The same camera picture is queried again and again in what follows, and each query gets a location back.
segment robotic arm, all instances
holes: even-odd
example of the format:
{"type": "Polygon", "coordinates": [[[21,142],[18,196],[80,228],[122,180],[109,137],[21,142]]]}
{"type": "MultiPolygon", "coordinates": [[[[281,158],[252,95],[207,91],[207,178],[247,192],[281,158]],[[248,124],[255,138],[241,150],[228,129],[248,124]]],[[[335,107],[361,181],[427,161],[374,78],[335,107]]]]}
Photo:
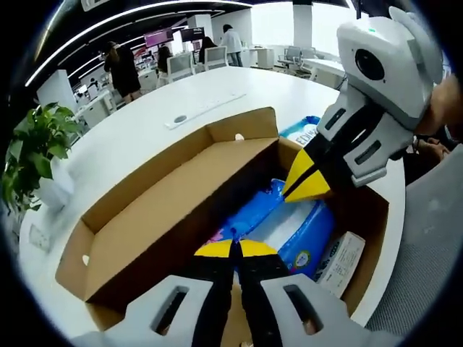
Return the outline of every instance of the robotic arm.
{"type": "Polygon", "coordinates": [[[400,158],[442,78],[442,53],[413,14],[389,9],[338,29],[347,83],[286,181],[286,201],[360,187],[400,158]]]}

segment open cardboard box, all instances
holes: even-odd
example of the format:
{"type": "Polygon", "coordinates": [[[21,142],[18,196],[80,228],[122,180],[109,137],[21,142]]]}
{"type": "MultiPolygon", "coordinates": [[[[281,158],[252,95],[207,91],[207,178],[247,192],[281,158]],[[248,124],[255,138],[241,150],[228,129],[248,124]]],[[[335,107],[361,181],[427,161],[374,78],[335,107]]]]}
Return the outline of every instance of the open cardboard box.
{"type": "MultiPolygon", "coordinates": [[[[285,179],[299,150],[279,138],[272,108],[193,132],[133,171],[81,217],[56,280],[88,303],[100,329],[111,327],[131,301],[181,269],[254,193],[272,178],[285,179]],[[244,140],[235,140],[236,134],[244,140]],[[87,265],[83,256],[89,256],[87,265]]],[[[352,231],[366,240],[342,296],[351,314],[378,262],[388,203],[364,187],[334,196],[328,204],[336,233],[352,231]]],[[[232,298],[223,346],[238,346],[250,337],[239,287],[232,298]]]]}

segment potted plant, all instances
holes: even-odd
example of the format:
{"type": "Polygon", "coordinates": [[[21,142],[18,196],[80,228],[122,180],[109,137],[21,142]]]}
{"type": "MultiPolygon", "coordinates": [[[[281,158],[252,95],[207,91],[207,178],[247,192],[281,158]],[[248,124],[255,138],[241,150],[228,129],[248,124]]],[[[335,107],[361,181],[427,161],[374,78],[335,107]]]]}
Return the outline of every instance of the potted plant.
{"type": "Polygon", "coordinates": [[[67,158],[69,138],[80,130],[72,116],[68,108],[52,103],[29,110],[14,129],[1,180],[9,207],[38,210],[39,200],[53,209],[65,205],[70,191],[60,181],[69,186],[72,180],[57,159],[67,158]]]}

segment small white box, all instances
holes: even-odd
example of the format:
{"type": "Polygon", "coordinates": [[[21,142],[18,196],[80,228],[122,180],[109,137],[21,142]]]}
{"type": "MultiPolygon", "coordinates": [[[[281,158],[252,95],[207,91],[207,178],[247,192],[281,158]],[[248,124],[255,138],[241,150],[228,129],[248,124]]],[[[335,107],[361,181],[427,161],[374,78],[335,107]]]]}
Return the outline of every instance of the small white box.
{"type": "Polygon", "coordinates": [[[364,246],[364,239],[347,231],[323,255],[315,271],[314,281],[336,298],[341,298],[359,263],[364,246]]]}

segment cardboard box flap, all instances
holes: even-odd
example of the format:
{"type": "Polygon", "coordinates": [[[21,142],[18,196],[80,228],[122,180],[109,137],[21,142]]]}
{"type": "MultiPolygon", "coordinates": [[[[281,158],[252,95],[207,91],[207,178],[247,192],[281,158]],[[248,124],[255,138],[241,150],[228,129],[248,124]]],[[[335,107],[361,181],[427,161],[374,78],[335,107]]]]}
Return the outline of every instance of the cardboard box flap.
{"type": "Polygon", "coordinates": [[[206,128],[201,128],[174,143],[141,167],[135,169],[102,196],[82,217],[90,230],[97,233],[115,215],[137,199],[157,181],[212,145],[206,128]]]}
{"type": "Polygon", "coordinates": [[[278,137],[275,110],[259,108],[225,118],[206,126],[214,142],[235,141],[240,134],[245,140],[278,137]]]}
{"type": "Polygon", "coordinates": [[[214,143],[140,195],[95,235],[86,299],[186,218],[257,154],[277,141],[214,143]]]}
{"type": "Polygon", "coordinates": [[[88,267],[84,263],[90,255],[95,235],[81,220],[77,223],[64,248],[56,270],[56,282],[80,299],[85,298],[88,267]]]}

